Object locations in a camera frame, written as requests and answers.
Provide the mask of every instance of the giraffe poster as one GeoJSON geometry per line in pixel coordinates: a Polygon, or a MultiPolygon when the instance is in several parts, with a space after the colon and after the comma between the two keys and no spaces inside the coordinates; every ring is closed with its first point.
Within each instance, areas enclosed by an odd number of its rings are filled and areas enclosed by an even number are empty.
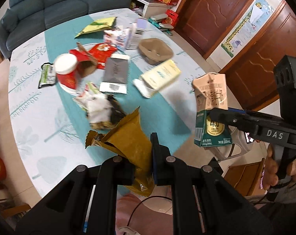
{"type": "Polygon", "coordinates": [[[222,42],[222,48],[230,57],[236,56],[256,35],[273,12],[274,8],[266,0],[256,0],[244,18],[236,24],[232,33],[222,42]]]}

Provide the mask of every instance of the yellow snack bag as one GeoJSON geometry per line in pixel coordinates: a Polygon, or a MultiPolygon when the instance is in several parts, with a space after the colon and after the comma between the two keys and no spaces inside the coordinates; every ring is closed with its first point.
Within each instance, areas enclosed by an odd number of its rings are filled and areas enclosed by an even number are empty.
{"type": "Polygon", "coordinates": [[[75,38],[77,38],[82,34],[95,33],[95,32],[104,31],[104,30],[111,30],[115,21],[116,21],[116,17],[98,19],[92,22],[91,24],[89,24],[88,26],[86,26],[82,31],[80,31],[75,36],[75,38]]]}
{"type": "Polygon", "coordinates": [[[135,165],[135,180],[127,186],[133,192],[149,196],[155,187],[152,178],[152,145],[141,130],[139,107],[124,117],[117,126],[107,134],[89,131],[85,147],[101,146],[135,165]]]}

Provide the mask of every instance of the red snack bag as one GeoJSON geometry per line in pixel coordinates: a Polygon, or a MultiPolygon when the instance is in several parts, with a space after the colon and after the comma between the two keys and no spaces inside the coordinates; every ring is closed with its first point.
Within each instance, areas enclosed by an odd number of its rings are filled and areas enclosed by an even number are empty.
{"type": "Polygon", "coordinates": [[[108,57],[110,57],[118,49],[107,43],[96,44],[88,53],[98,60],[98,69],[105,69],[105,63],[108,57]]]}

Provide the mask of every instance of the sofa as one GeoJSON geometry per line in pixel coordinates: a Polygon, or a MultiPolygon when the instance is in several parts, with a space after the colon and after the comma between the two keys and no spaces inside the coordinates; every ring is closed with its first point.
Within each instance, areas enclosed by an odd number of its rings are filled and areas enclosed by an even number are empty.
{"type": "Polygon", "coordinates": [[[5,58],[37,34],[87,14],[129,8],[131,0],[9,0],[0,20],[0,50],[5,58]]]}

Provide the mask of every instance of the wooden door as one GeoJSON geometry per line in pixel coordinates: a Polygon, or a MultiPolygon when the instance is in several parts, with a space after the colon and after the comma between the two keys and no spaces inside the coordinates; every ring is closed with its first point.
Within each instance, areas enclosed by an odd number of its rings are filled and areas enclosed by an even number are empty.
{"type": "Polygon", "coordinates": [[[202,56],[230,26],[248,0],[186,0],[175,31],[202,56]]]}
{"type": "Polygon", "coordinates": [[[279,98],[273,68],[284,55],[296,57],[296,16],[285,1],[221,70],[243,109],[260,110],[279,98]]]}

